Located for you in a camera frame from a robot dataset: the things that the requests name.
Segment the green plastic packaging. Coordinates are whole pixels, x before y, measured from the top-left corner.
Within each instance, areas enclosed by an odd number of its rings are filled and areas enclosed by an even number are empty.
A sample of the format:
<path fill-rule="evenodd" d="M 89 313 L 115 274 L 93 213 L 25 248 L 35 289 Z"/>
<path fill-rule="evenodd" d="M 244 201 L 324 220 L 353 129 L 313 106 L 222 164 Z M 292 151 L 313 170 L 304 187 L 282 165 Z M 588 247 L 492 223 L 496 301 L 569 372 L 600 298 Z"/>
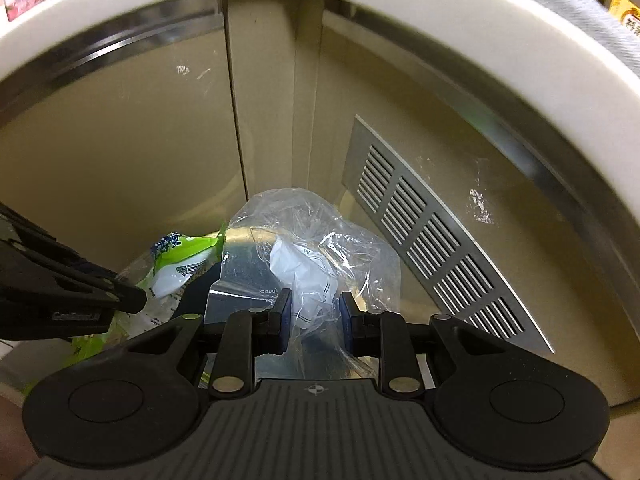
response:
<path fill-rule="evenodd" d="M 171 232 L 120 272 L 118 279 L 145 292 L 146 303 L 136 314 L 117 312 L 104 334 L 72 340 L 67 366 L 76 364 L 141 335 L 170 320 L 188 286 L 220 261 L 224 231 L 201 237 Z"/>

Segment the white tissue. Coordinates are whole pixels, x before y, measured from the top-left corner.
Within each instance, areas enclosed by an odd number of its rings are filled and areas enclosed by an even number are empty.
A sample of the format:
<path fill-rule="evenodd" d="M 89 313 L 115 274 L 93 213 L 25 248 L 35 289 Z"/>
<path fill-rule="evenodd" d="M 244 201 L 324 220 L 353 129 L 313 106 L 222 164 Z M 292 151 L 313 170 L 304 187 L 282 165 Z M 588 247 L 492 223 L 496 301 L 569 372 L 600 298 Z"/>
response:
<path fill-rule="evenodd" d="M 282 286 L 292 290 L 295 326 L 310 330 L 331 311 L 337 278 L 321 252 L 278 236 L 271 248 L 269 267 Z"/>

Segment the large amber oil jug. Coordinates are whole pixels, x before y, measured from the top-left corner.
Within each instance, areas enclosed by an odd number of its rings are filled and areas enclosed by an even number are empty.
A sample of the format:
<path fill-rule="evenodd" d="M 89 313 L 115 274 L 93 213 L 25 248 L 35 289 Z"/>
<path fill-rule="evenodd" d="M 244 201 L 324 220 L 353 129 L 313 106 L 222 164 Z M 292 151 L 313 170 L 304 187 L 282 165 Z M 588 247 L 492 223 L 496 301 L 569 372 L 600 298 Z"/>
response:
<path fill-rule="evenodd" d="M 639 36 L 639 0 L 606 0 L 608 13 L 618 21 L 624 29 L 634 36 Z"/>

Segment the metal cabinet vent grille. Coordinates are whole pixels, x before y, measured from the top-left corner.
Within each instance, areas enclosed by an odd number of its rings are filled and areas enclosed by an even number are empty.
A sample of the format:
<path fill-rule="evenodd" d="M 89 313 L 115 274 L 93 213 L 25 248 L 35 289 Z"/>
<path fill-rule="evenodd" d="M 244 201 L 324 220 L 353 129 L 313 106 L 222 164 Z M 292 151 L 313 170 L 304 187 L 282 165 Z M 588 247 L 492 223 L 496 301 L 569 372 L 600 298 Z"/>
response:
<path fill-rule="evenodd" d="M 342 182 L 439 310 L 538 354 L 552 344 L 471 233 L 359 116 Z"/>

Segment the clear plastic bag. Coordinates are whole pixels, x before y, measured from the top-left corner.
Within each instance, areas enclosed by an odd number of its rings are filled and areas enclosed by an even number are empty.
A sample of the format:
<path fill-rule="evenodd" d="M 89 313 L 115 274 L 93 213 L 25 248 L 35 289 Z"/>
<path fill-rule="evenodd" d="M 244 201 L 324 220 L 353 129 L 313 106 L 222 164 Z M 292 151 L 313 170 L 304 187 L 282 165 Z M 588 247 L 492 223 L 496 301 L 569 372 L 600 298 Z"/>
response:
<path fill-rule="evenodd" d="M 260 378 L 360 379 L 378 374 L 370 358 L 351 356 L 337 301 L 352 294 L 359 310 L 398 312 L 400 262 L 390 244 L 303 188 L 254 195 L 231 219 L 218 280 L 210 286 L 208 324 L 241 310 L 268 310 L 292 292 L 291 333 L 282 356 L 256 361 Z"/>

